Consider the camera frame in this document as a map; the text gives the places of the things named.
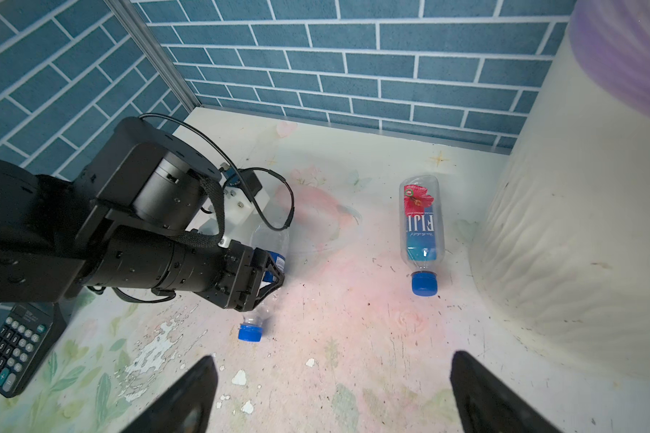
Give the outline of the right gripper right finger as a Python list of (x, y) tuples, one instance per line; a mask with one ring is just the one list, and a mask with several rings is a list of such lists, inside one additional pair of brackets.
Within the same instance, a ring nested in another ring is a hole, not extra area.
[(450, 381), (465, 432), (559, 431), (466, 351), (453, 354)]

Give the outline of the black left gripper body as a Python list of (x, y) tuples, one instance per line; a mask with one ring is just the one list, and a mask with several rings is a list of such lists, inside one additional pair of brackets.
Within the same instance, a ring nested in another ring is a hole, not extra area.
[(232, 240), (223, 256), (220, 277), (211, 289), (211, 303), (224, 310), (252, 311), (260, 303), (261, 284), (270, 254)]

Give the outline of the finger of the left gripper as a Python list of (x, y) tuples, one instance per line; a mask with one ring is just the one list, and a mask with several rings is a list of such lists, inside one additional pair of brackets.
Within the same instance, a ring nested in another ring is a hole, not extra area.
[(262, 303), (285, 282), (285, 257), (276, 252), (267, 251), (270, 258), (265, 266), (265, 272), (260, 284), (257, 303)]

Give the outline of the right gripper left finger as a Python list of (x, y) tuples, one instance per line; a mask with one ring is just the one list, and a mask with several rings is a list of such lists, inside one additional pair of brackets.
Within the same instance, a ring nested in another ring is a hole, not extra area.
[(206, 432), (217, 388), (218, 370), (212, 356), (206, 355), (123, 432)]

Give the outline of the blue red label bottle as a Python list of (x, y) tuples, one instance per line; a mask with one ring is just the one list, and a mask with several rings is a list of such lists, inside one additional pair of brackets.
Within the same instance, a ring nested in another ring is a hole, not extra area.
[(411, 270), (412, 292), (419, 297), (438, 293), (438, 272), (445, 254), (440, 183), (432, 174), (401, 182), (401, 256)]

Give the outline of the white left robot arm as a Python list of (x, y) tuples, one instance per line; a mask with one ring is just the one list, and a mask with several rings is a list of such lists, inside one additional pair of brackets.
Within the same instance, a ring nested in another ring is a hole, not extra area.
[(225, 239), (229, 185), (254, 200), (255, 170), (216, 167), (150, 114), (120, 121), (73, 181), (0, 160), (0, 303), (135, 289), (254, 310), (283, 286), (283, 261)]

